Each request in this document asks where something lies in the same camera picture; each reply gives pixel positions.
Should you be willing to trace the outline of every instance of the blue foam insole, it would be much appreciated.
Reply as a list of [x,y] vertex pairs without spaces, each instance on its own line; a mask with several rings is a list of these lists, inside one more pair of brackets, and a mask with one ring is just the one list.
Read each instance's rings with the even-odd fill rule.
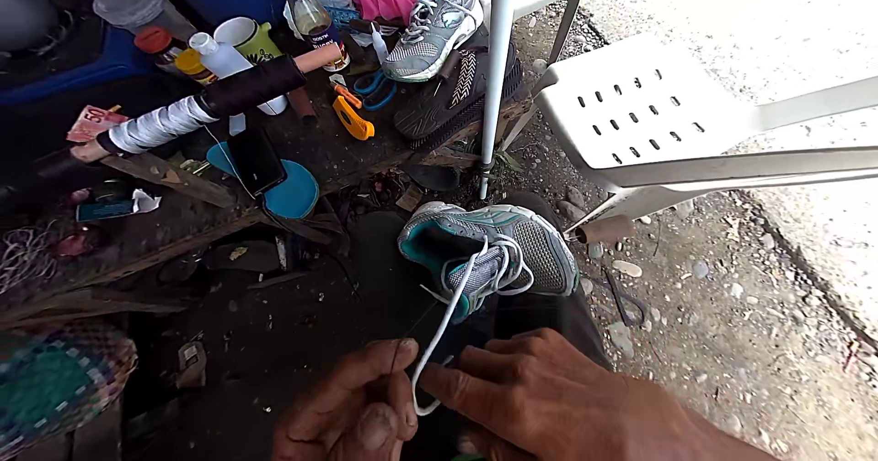
[[[232,157],[231,153],[228,152],[228,145],[222,142],[221,147],[222,150],[220,150],[220,145],[211,147],[207,151],[207,161],[227,175],[237,178],[235,169],[225,157],[226,154],[229,158]],[[282,218],[301,220],[314,208],[317,198],[320,196],[320,189],[317,187],[317,181],[314,180],[311,172],[304,166],[288,160],[281,160],[281,163],[284,164],[286,170],[286,180],[266,190],[264,193],[265,207]]]

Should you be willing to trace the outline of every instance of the yellow utility knife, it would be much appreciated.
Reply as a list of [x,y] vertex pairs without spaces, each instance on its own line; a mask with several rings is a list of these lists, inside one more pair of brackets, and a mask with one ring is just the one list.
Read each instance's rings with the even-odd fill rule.
[[338,119],[342,120],[344,128],[348,129],[354,138],[367,140],[369,137],[375,137],[375,125],[360,118],[344,97],[336,97],[332,108],[335,109]]

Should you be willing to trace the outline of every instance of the smartphone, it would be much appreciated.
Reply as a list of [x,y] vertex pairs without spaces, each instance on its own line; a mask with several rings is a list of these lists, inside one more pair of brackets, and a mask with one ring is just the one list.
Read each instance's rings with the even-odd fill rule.
[[252,196],[262,194],[286,180],[284,164],[262,128],[248,128],[228,139],[238,177]]

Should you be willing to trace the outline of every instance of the yellow bottle cap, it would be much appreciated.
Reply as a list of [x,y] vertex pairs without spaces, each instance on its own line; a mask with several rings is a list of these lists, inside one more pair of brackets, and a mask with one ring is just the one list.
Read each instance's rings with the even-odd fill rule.
[[174,65],[180,72],[187,75],[199,74],[205,70],[204,65],[201,64],[201,55],[192,48],[183,50],[182,53],[177,55],[177,58],[174,59]]

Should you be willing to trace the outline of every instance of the plastic lid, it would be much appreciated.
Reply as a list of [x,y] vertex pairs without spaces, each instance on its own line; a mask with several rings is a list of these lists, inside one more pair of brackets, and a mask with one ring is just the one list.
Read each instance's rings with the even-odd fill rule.
[[140,27],[155,20],[166,0],[94,0],[91,8],[117,27]]
[[180,72],[187,75],[195,75],[205,70],[204,65],[201,64],[201,56],[198,54],[198,51],[192,48],[183,50],[174,60],[174,65]]
[[213,54],[220,48],[220,44],[206,32],[196,32],[189,38],[189,47],[203,55]]
[[155,54],[168,47],[171,37],[168,29],[150,25],[140,30],[134,38],[134,45],[148,54]]

